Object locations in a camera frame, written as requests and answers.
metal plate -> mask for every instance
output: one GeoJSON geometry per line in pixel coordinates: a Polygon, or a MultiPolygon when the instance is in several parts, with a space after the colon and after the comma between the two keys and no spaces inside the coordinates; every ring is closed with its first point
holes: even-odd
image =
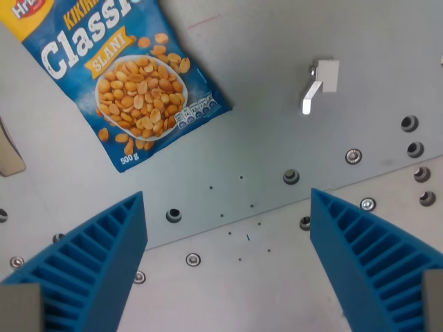
{"type": "MultiPolygon", "coordinates": [[[[432,172],[426,183],[407,167],[332,194],[355,205],[374,198],[376,215],[443,251],[443,158],[424,165],[432,172]],[[419,204],[426,190],[437,195],[430,207],[419,204]]],[[[298,225],[309,206],[301,201],[150,250],[140,266],[147,281],[132,287],[119,331],[350,332],[298,225]],[[201,255],[196,268],[185,262],[190,252],[201,255]]]]}
{"type": "Polygon", "coordinates": [[[311,187],[410,165],[414,141],[425,146],[422,160],[443,153],[441,1],[161,3],[235,109],[125,174],[74,103],[0,28],[0,116],[28,166],[0,178],[11,220],[2,246],[32,234],[42,241],[35,249],[43,248],[55,233],[143,190],[153,248],[305,199],[311,187]],[[299,95],[322,56],[341,61],[338,93],[314,98],[303,117],[299,95]],[[420,125],[404,133],[400,123],[410,114],[420,125]],[[358,165],[345,162],[351,148],[363,152],[358,165]],[[282,180],[290,168],[300,172],[294,186],[282,180]],[[165,220],[171,208],[182,212],[180,223],[165,220]]]}

scratch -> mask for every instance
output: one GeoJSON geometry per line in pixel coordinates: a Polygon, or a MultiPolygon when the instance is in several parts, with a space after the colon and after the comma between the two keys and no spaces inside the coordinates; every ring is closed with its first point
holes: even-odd
{"type": "Polygon", "coordinates": [[[196,26],[200,26],[200,25],[202,25],[202,24],[205,24],[205,23],[208,23],[208,22],[214,21],[215,19],[218,19],[218,18],[220,18],[220,17],[222,17],[220,14],[215,15],[215,16],[212,16],[212,17],[210,17],[210,18],[208,18],[208,19],[204,19],[203,21],[200,21],[200,22],[197,22],[197,23],[195,23],[195,24],[193,24],[193,25],[191,25],[191,26],[188,26],[188,29],[193,29],[193,28],[195,28],[196,26]]]}

blue snack package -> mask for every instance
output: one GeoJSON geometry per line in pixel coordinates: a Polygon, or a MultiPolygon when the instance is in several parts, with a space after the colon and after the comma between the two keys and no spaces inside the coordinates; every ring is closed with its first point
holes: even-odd
{"type": "Polygon", "coordinates": [[[157,0],[3,0],[0,15],[119,172],[231,110],[157,0]]]}

brand logo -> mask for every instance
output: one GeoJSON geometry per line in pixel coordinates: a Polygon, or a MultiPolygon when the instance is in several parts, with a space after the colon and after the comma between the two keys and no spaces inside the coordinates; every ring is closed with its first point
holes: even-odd
{"type": "Polygon", "coordinates": [[[12,11],[18,19],[29,17],[43,7],[46,0],[17,0],[12,11]]]}

yellow label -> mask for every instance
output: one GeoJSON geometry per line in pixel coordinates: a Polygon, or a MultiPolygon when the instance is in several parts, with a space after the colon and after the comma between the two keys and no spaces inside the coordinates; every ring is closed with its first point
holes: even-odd
{"type": "Polygon", "coordinates": [[[0,0],[0,18],[22,42],[43,22],[53,4],[54,0],[0,0]]]}
{"type": "Polygon", "coordinates": [[[102,48],[84,66],[92,72],[92,78],[100,76],[122,51],[134,41],[126,36],[125,27],[118,29],[102,48]]]}

